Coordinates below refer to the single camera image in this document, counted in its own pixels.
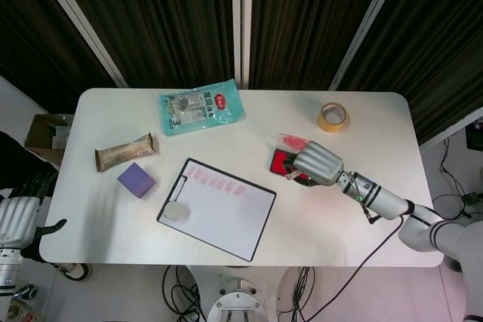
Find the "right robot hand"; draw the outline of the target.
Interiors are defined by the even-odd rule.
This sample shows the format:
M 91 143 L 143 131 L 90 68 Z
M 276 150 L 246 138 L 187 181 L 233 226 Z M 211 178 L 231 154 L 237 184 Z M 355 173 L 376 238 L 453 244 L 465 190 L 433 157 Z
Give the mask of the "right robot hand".
M 309 141 L 282 162 L 285 177 L 302 186 L 332 186 L 344 171 L 343 160 L 324 146 Z

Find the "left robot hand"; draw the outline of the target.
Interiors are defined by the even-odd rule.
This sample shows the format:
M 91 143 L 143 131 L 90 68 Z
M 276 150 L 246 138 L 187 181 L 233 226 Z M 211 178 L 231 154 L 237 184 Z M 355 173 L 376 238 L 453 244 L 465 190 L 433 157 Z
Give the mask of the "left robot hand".
M 46 196 L 54 190 L 58 172 L 37 173 L 14 187 L 1 200 L 1 248 L 21 250 L 43 235 L 53 234 L 67 223 L 60 219 L 48 226 L 37 226 L 37 216 Z

